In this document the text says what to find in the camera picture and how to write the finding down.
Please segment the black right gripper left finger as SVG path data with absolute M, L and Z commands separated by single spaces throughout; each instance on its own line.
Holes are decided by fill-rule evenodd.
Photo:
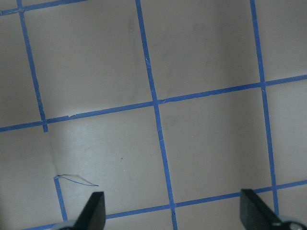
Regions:
M 103 230 L 105 224 L 104 192 L 93 192 L 71 230 Z

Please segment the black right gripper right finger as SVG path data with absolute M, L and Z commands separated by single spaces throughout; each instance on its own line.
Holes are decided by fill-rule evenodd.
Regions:
M 283 222 L 252 189 L 241 189 L 240 220 L 246 230 L 283 229 Z

